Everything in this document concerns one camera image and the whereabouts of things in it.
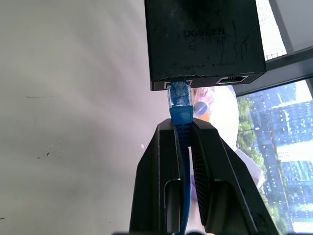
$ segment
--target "ugreen device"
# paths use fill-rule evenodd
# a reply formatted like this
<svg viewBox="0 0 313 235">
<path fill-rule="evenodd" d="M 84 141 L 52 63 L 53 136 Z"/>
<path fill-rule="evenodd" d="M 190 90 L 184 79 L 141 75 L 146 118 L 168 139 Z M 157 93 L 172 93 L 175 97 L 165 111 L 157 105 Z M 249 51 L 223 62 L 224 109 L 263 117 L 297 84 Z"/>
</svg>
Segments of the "ugreen device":
<svg viewBox="0 0 313 235">
<path fill-rule="evenodd" d="M 266 72 L 255 0 L 145 0 L 151 90 L 250 83 Z"/>
</svg>

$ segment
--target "window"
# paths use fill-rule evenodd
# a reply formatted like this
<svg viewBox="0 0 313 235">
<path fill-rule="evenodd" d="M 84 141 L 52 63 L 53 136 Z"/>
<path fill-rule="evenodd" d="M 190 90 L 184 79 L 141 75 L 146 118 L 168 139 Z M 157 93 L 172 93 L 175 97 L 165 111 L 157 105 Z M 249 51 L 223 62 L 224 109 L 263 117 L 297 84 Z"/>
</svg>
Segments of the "window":
<svg viewBox="0 0 313 235">
<path fill-rule="evenodd" d="M 256 4 L 265 60 L 287 54 L 269 0 L 256 0 Z"/>
<path fill-rule="evenodd" d="M 313 119 L 313 100 L 306 81 L 241 96 L 237 101 L 237 147 L 263 170 L 266 187 L 261 194 L 276 227 L 287 234 L 305 221 L 307 232 L 313 232 L 313 156 L 307 154 L 313 152 L 313 126 L 305 124 Z"/>
</svg>

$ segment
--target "high-rise building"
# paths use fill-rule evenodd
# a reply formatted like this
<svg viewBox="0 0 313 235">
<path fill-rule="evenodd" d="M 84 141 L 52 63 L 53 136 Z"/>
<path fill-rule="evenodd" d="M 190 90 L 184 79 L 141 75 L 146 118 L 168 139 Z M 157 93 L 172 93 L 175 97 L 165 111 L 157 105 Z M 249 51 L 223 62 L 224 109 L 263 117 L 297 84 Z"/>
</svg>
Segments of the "high-rise building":
<svg viewBox="0 0 313 235">
<path fill-rule="evenodd" d="M 252 111 L 269 110 L 283 103 L 296 101 L 296 84 L 276 87 L 248 95 L 248 100 L 253 103 Z"/>
<path fill-rule="evenodd" d="M 250 112 L 253 125 L 258 127 L 254 132 L 257 136 L 258 150 L 264 158 L 264 165 L 267 168 L 267 183 L 264 185 L 264 191 L 271 205 L 279 205 L 280 215 L 284 215 L 288 227 L 292 228 L 292 221 L 289 213 L 284 186 L 281 181 L 279 166 L 275 156 L 275 148 L 272 142 L 272 131 L 269 128 L 270 116 L 268 110 Z"/>
<path fill-rule="evenodd" d="M 313 233 L 313 222 L 309 221 L 295 221 L 293 222 L 293 230 L 296 233 Z"/>
<path fill-rule="evenodd" d="M 313 164 L 311 161 L 283 162 L 286 196 L 294 222 L 313 222 Z"/>
<path fill-rule="evenodd" d="M 277 146 L 277 155 L 282 162 L 313 160 L 313 156 L 306 153 L 313 153 L 313 141 Z"/>
<path fill-rule="evenodd" d="M 268 115 L 276 147 L 313 140 L 313 101 L 282 104 Z"/>
</svg>

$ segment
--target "window frame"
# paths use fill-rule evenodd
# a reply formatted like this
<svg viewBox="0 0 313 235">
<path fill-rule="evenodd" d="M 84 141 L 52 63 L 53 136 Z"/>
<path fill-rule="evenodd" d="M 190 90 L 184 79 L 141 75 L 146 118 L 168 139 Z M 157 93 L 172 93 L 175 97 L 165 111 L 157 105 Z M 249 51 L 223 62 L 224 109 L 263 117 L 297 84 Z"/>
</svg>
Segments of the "window frame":
<svg viewBox="0 0 313 235">
<path fill-rule="evenodd" d="M 313 96 L 313 47 L 266 61 L 267 73 L 250 84 L 233 85 L 236 96 L 306 79 Z"/>
</svg>

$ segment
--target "black plastic casing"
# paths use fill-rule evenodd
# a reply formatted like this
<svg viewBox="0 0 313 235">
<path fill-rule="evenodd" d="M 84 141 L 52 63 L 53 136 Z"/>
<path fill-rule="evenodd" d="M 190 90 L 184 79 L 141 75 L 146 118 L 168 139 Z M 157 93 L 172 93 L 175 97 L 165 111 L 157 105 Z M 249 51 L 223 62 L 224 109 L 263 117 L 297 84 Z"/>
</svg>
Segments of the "black plastic casing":
<svg viewBox="0 0 313 235">
<path fill-rule="evenodd" d="M 145 0 L 145 11 L 152 91 L 183 80 L 244 84 L 266 72 L 255 0 Z M 234 76 L 248 77 L 219 83 Z"/>
<path fill-rule="evenodd" d="M 194 118 L 190 138 L 200 218 L 206 232 L 279 235 L 246 164 L 217 129 Z M 129 235 L 179 232 L 184 171 L 178 139 L 171 119 L 156 128 L 137 167 Z"/>
</svg>

